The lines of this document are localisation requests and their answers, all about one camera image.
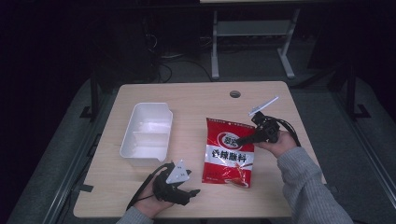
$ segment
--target red snack bag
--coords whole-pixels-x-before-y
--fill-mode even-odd
[[[254,133],[255,127],[221,119],[206,119],[207,141],[203,183],[234,184],[250,188],[253,144],[239,147],[235,140]]]

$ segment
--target wooden table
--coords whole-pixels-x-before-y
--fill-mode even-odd
[[[241,96],[233,98],[231,91]],[[134,106],[142,102],[165,102],[174,114],[168,160],[183,160],[192,170],[190,180],[179,188],[200,189],[186,206],[174,205],[158,217],[289,217],[282,195],[283,182],[276,158],[255,148],[251,188],[201,183],[207,138],[206,118],[253,125],[248,111],[278,95],[265,115],[284,119],[296,130],[301,144],[318,163],[297,108],[284,82],[217,82],[139,84],[120,88],[99,146],[81,191],[74,214],[77,217],[121,217],[128,202],[146,177],[157,167],[133,167],[120,156],[120,146]]]

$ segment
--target white plastic piece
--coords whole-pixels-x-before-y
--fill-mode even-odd
[[[173,114],[167,103],[139,103],[129,120],[120,155],[132,166],[164,164]]]
[[[166,179],[166,184],[174,184],[178,182],[184,182],[189,180],[190,177],[187,174],[186,167],[184,166],[183,160],[180,160],[180,162],[175,166],[171,174],[168,176]]]
[[[253,107],[253,108],[251,109],[251,111],[248,113],[248,115],[249,115],[249,116],[253,116],[255,113],[261,111],[262,109],[264,109],[265,107],[267,107],[268,105],[270,105],[271,103],[273,103],[273,102],[274,102],[275,100],[277,100],[278,98],[279,98],[279,96],[275,96],[274,99],[272,99],[272,100],[270,100],[270,101],[268,101],[268,102],[265,102],[265,103],[262,104],[262,105],[258,105],[258,106],[256,106],[256,107]]]

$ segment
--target person's arm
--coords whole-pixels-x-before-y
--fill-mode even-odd
[[[152,192],[153,182],[154,178],[139,195],[139,198],[143,200],[137,201],[134,206],[130,207],[117,222],[118,224],[151,224],[153,223],[152,219],[161,211],[174,205],[173,203],[157,200]]]
[[[294,223],[353,223],[322,184],[322,172],[289,133],[281,131],[277,143],[256,146],[272,152],[285,183],[283,194],[291,208]]]

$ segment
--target gray sleeve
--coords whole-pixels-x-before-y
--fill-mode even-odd
[[[152,224],[154,221],[133,206],[125,212],[123,217],[117,222],[117,224]]]
[[[347,212],[322,184],[322,172],[302,147],[277,160],[285,183],[283,194],[294,223],[353,223]]]

